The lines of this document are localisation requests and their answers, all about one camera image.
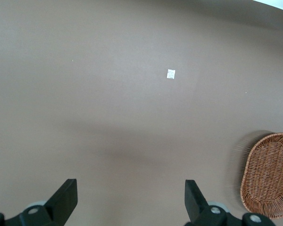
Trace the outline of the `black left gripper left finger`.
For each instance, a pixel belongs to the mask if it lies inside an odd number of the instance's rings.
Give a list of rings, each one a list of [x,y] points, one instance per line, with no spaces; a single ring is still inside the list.
[[[0,213],[0,226],[63,226],[77,206],[77,180],[67,179],[43,204],[33,205],[6,219]]]

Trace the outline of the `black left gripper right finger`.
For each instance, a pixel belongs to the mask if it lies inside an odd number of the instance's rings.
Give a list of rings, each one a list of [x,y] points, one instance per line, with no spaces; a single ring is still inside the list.
[[[216,205],[209,205],[195,180],[185,181],[187,226],[272,226],[272,220],[257,213],[245,213],[241,219]]]

